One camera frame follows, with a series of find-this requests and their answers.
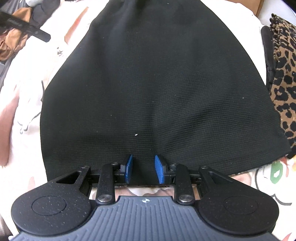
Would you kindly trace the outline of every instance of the black folded garment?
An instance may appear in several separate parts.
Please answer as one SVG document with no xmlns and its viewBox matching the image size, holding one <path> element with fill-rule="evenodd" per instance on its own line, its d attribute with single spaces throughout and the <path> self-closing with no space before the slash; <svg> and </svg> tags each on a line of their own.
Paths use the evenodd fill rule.
<svg viewBox="0 0 296 241">
<path fill-rule="evenodd" d="M 290 151 L 250 57 L 199 0 L 110 0 L 45 90 L 40 122 L 49 180 L 131 153 L 131 183 L 153 185 L 155 154 L 235 174 Z"/>
</svg>

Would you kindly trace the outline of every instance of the white bedsheet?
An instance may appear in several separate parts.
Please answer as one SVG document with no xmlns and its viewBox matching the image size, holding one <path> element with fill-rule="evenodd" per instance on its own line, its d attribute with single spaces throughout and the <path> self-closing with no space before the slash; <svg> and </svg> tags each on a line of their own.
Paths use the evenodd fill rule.
<svg viewBox="0 0 296 241">
<path fill-rule="evenodd" d="M 83 38 L 90 22 L 107 2 L 108 0 L 61 1 L 61 6 L 41 28 L 51 34 L 51 40 L 44 43 L 30 37 L 7 73 L 0 95 L 5 95 L 10 88 L 19 84 L 20 100 L 12 127 L 9 163 L 6 167 L 0 168 L 0 214 L 14 235 L 17 234 L 17 230 L 10 216 L 12 203 L 24 192 L 47 181 L 40 144 L 43 87 L 46 88 L 48 82 Z M 266 69 L 260 21 L 241 4 L 225 0 L 202 0 L 202 2 L 236 36 L 265 82 Z M 90 8 L 67 45 L 64 42 L 64 35 L 86 6 Z"/>
</svg>

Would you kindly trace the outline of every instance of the ridged surface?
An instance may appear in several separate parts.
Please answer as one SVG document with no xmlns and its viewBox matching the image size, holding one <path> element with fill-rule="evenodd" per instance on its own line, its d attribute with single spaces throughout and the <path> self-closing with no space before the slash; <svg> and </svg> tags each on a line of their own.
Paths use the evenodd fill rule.
<svg viewBox="0 0 296 241">
<path fill-rule="evenodd" d="M 100 206 L 91 219 L 71 233 L 36 237 L 21 233 L 13 241 L 277 241 L 271 234 L 237 238 L 220 233 L 199 218 L 193 207 L 171 197 L 120 197 Z"/>
</svg>

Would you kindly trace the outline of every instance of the leopard print garment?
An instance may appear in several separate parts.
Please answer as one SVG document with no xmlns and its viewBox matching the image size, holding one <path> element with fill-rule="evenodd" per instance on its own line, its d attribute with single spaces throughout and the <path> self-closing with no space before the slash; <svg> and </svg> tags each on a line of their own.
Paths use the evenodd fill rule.
<svg viewBox="0 0 296 241">
<path fill-rule="evenodd" d="M 296 154 L 296 27 L 272 14 L 276 73 L 270 91 L 271 100 L 281 116 L 281 127 Z"/>
</svg>

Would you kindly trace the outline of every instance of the gray ribbed panel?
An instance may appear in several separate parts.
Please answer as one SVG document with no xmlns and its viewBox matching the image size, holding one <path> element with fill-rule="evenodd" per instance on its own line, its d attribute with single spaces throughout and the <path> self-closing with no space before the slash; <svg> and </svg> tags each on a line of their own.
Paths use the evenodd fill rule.
<svg viewBox="0 0 296 241">
<path fill-rule="evenodd" d="M 277 241 L 271 234 L 237 238 L 220 233 L 202 222 L 193 207 L 171 197 L 120 197 L 113 205 L 100 206 L 91 219 L 73 232 L 56 237 L 21 233 L 13 241 Z"/>
</svg>

